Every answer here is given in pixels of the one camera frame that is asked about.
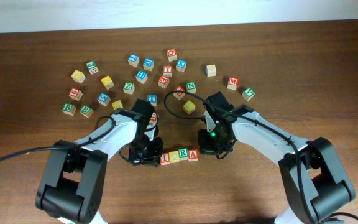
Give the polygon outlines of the red I block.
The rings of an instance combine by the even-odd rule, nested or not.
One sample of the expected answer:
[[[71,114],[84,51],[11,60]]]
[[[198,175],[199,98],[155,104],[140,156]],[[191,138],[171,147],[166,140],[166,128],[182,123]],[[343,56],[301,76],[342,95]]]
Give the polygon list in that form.
[[[170,157],[169,153],[162,153],[160,156],[160,164],[161,165],[169,165],[170,164]]]

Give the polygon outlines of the red A block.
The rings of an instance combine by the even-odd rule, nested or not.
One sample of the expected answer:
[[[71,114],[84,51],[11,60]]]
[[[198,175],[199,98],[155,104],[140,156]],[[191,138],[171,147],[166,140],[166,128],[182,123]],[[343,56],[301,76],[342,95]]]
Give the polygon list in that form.
[[[199,159],[199,153],[197,149],[189,149],[188,150],[188,160],[189,161],[197,161]]]

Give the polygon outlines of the yellow C block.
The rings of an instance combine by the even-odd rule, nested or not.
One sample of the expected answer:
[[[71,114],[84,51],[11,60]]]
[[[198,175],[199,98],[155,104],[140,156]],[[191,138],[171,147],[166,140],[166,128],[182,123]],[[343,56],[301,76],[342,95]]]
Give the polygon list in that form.
[[[178,151],[169,152],[169,160],[170,160],[170,163],[179,162],[180,161],[180,156],[179,156]]]

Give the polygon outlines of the yellow S block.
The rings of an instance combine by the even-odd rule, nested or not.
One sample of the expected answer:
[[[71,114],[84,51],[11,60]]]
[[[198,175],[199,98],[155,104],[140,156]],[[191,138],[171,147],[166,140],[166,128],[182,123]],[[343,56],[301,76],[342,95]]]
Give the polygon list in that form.
[[[112,102],[112,107],[114,110],[118,109],[118,108],[123,108],[123,104],[121,100],[117,100]]]

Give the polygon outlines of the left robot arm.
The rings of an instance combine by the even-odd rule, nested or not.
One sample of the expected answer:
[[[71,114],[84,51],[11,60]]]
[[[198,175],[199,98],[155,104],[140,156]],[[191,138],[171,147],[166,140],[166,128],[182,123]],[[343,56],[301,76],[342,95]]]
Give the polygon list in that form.
[[[106,166],[125,146],[125,161],[158,166],[163,141],[149,127],[155,108],[138,99],[131,110],[118,108],[93,133],[75,142],[54,144],[35,197],[35,206],[63,223],[104,223],[99,212]]]

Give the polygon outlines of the green R block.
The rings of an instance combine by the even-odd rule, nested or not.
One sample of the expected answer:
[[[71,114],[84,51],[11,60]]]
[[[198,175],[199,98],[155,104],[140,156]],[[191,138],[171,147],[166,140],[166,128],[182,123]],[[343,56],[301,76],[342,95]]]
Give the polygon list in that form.
[[[179,159],[181,161],[188,160],[189,153],[187,148],[178,149]]]

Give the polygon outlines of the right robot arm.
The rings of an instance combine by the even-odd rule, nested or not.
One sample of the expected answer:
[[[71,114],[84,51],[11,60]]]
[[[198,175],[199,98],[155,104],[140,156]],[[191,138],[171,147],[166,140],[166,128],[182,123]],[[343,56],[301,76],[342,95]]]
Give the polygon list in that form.
[[[198,132],[200,153],[224,159],[240,142],[279,167],[288,208],[274,223],[323,223],[355,199],[355,188],[327,139],[294,136],[247,105],[234,107],[221,92],[203,104],[206,129]]]

